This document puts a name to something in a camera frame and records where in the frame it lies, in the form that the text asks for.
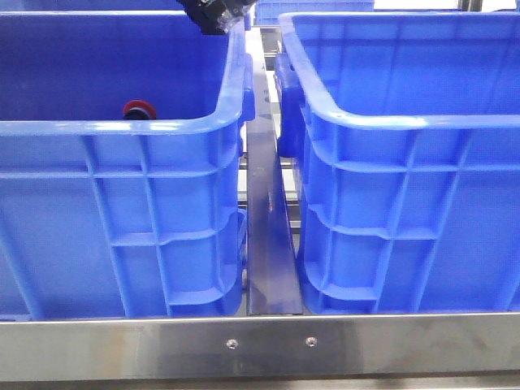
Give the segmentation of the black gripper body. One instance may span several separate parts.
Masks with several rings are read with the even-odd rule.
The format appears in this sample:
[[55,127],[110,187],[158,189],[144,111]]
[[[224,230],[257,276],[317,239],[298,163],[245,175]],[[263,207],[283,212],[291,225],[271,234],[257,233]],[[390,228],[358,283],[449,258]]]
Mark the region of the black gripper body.
[[204,35],[224,35],[243,22],[254,0],[180,0],[186,15]]

